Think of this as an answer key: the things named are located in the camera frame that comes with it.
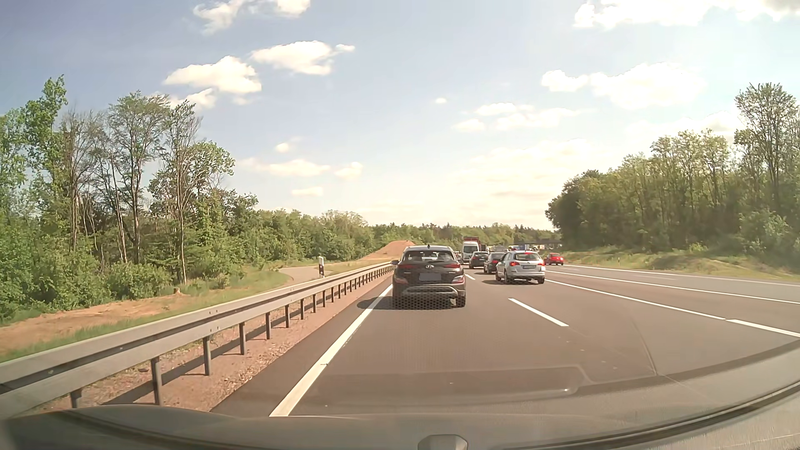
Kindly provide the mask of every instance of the rear bumper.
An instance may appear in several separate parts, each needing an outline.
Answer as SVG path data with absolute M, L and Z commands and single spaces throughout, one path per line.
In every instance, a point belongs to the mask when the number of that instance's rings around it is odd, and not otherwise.
M 454 299 L 466 294 L 466 283 L 461 284 L 392 284 L 395 295 L 402 297 L 446 297 Z

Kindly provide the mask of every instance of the asphalt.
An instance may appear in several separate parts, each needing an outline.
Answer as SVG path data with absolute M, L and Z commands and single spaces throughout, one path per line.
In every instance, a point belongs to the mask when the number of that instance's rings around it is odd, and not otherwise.
M 548 267 L 544 284 L 505 285 L 465 272 L 463 308 L 396 309 L 380 298 L 387 280 L 214 412 L 268 416 L 303 383 L 292 416 L 459 411 L 654 378 L 680 384 L 687 374 L 722 372 L 800 344 L 800 284 L 566 265 Z M 702 397 L 685 394 L 689 403 Z

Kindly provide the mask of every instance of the guardrail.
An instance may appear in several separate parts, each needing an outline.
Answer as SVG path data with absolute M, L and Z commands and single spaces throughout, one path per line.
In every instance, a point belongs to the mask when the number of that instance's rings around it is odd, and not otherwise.
M 272 311 L 283 307 L 285 325 L 289 327 L 292 303 L 300 302 L 299 314 L 303 319 L 305 299 L 312 299 L 312 311 L 316 311 L 318 304 L 324 307 L 327 300 L 333 303 L 334 297 L 342 298 L 348 290 L 353 291 L 386 275 L 392 268 L 391 263 L 375 264 L 6 361 L 0 364 L 0 419 L 67 394 L 72 407 L 77 408 L 84 387 L 148 360 L 155 403 L 161 405 L 159 356 L 202 340 L 208 376 L 211 373 L 210 337 L 214 333 L 238 325 L 240 353 L 244 355 L 247 320 L 265 315 L 266 338 L 269 339 Z

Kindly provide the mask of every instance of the solid white line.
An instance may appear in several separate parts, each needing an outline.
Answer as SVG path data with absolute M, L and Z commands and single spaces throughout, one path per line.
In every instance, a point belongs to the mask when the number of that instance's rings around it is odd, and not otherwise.
M 518 304 L 521 307 L 524 307 L 528 311 L 531 311 L 531 312 L 534 312 L 536 314 L 539 314 L 541 317 L 544 317 L 545 319 L 548 319 L 550 322 L 555 323 L 559 327 L 569 327 L 569 325 L 567 325 L 566 323 L 563 323 L 561 320 L 555 319 L 554 317 L 550 317 L 549 315 L 539 311 L 536 308 L 530 307 L 530 306 L 524 304 L 523 302 L 521 302 L 521 301 L 519 301 L 517 299 L 509 299 L 509 300 L 511 300 L 512 302 Z
M 708 317 L 709 319 L 725 320 L 724 317 L 720 317 L 718 315 L 704 314 L 702 312 L 690 311 L 688 309 L 683 309 L 681 307 L 674 307 L 674 306 L 668 306 L 668 305 L 664 305 L 664 304 L 660 304 L 660 303 L 648 302 L 647 300 L 635 299 L 633 297 L 625 297 L 624 295 L 612 294 L 610 292 L 597 291 L 595 289 L 589 289 L 588 287 L 575 286 L 574 284 L 561 283 L 559 281 L 553 281 L 553 280 L 548 281 L 548 283 L 561 284 L 563 286 L 575 287 L 576 289 L 583 289 L 584 291 L 596 292 L 598 294 L 603 294 L 603 295 L 611 295 L 612 297 L 618 297 L 620 299 L 633 300 L 634 302 L 645 303 L 645 304 L 658 306 L 658 307 L 665 307 L 667 309 L 672 309 L 672 310 L 675 310 L 675 311 L 688 312 L 690 314 L 702 315 L 703 317 Z
M 330 363 L 330 361 L 336 356 L 336 353 L 342 349 L 342 347 L 347 344 L 347 341 L 350 340 L 350 337 L 358 330 L 358 327 L 361 326 L 361 323 L 366 319 L 366 317 L 372 312 L 375 308 L 375 305 L 378 304 L 391 290 L 391 285 L 386 288 L 381 295 L 378 296 L 377 299 L 373 300 L 370 303 L 370 306 L 366 307 L 366 309 L 356 318 L 356 320 L 350 324 L 350 326 L 339 336 L 339 338 L 331 344 L 330 348 L 320 356 L 319 360 L 308 369 L 308 372 L 298 381 L 297 384 L 294 385 L 291 391 L 286 394 L 286 397 L 281 400 L 281 403 L 275 407 L 275 409 L 270 413 L 270 417 L 275 416 L 288 416 L 295 406 L 300 403 L 300 399 L 308 392 L 308 389 L 311 387 L 311 384 L 314 384 L 314 381 L 319 377 L 325 367 Z
M 800 338 L 800 333 L 796 333 L 794 331 L 789 331 L 789 330 L 784 330 L 782 328 L 768 327 L 766 325 L 761 325 L 760 323 L 746 322 L 745 320 L 739 320 L 739 319 L 726 319 L 724 317 L 719 317 L 718 315 L 704 314 L 702 312 L 690 311 L 688 309 L 683 309 L 683 308 L 680 308 L 680 307 L 672 307 L 672 306 L 668 306 L 668 305 L 664 305 L 664 304 L 660 304 L 660 303 L 648 302 L 648 301 L 641 300 L 641 299 L 635 299 L 633 297 L 625 297 L 624 295 L 617 295 L 617 294 L 612 294 L 610 292 L 597 291 L 597 290 L 594 290 L 594 289 L 589 289 L 588 287 L 575 286 L 574 284 L 559 283 L 558 281 L 553 281 L 553 280 L 551 280 L 550 283 L 561 284 L 563 286 L 568 286 L 568 287 L 576 287 L 577 289 L 583 289 L 584 291 L 592 291 L 592 292 L 597 292 L 598 294 L 611 295 L 612 297 L 618 297 L 620 299 L 633 300 L 634 302 L 646 303 L 646 304 L 653 305 L 653 306 L 658 306 L 658 307 L 665 307 L 667 309 L 672 309 L 672 310 L 675 310 L 675 311 L 688 312 L 690 314 L 701 315 L 703 317 L 708 317 L 709 319 L 724 320 L 724 321 L 730 322 L 730 323 L 738 323 L 739 325 L 745 325 L 747 327 L 758 328 L 759 330 L 772 331 L 774 333 L 780 333 L 782 335 L 789 335 L 789 336 L 793 336 L 793 337 L 796 337 L 796 338 Z
M 631 279 L 606 278 L 604 276 L 581 275 L 581 274 L 577 274 L 577 273 L 566 273 L 566 272 L 559 272 L 559 273 L 561 273 L 562 275 L 583 276 L 583 277 L 586 277 L 586 278 L 596 278 L 596 279 L 607 279 L 609 281 L 618 281 L 620 283 L 644 284 L 645 286 L 666 287 L 668 289 L 680 289 L 681 291 L 702 292 L 704 294 L 730 295 L 732 297 L 742 297 L 744 299 L 769 300 L 770 302 L 792 303 L 792 304 L 800 305 L 800 302 L 793 302 L 791 300 L 770 299 L 770 298 L 767 298 L 767 297 L 757 297 L 755 295 L 733 294 L 733 293 L 730 293 L 730 292 L 720 292 L 720 291 L 706 291 L 704 289 L 692 289 L 691 287 L 678 287 L 678 286 L 669 286 L 667 284 L 645 283 L 643 281 L 633 281 Z
M 728 322 L 733 322 L 733 323 L 738 323 L 740 325 L 747 325 L 748 327 L 760 328 L 762 330 L 774 331 L 776 333 L 781 333 L 782 335 L 790 335 L 790 336 L 794 336 L 794 337 L 800 338 L 800 333 L 795 333 L 794 331 L 782 330 L 781 328 L 767 327 L 766 325 L 761 325 L 761 324 L 752 323 L 752 322 L 745 322 L 744 320 L 739 320 L 739 319 L 727 319 L 727 321 Z
M 586 269 L 597 269 L 599 271 L 620 271 L 620 272 L 636 272 L 636 273 L 653 273 L 652 271 L 635 271 L 633 269 L 614 269 L 612 267 L 596 267 L 596 266 L 582 266 L 580 264 L 567 264 L 567 266 L 572 267 L 583 267 Z M 759 284 L 774 284 L 776 286 L 791 286 L 791 287 L 800 287 L 800 283 L 798 284 L 790 284 L 790 283 L 775 283 L 772 281 L 757 281 L 755 279 L 741 279 L 741 278 L 722 278 L 719 276 L 711 276 L 711 275 L 690 275 L 684 273 L 670 273 L 670 274 L 663 274 L 669 276 L 688 276 L 690 278 L 704 278 L 704 279 L 721 279 L 722 281 L 741 281 L 743 283 L 759 283 Z

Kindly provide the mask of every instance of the dark sedan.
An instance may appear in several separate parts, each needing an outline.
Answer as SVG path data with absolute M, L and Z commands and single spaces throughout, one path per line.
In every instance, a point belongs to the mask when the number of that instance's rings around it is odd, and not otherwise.
M 483 262 L 489 259 L 488 251 L 476 251 L 470 258 L 470 269 L 483 266 Z
M 466 305 L 464 269 L 453 249 L 443 245 L 406 247 L 400 260 L 392 261 L 392 298 L 455 299 L 456 307 Z
M 504 252 L 489 255 L 489 258 L 483 263 L 483 273 L 490 274 L 498 271 L 498 263 L 503 255 L 505 255 Z

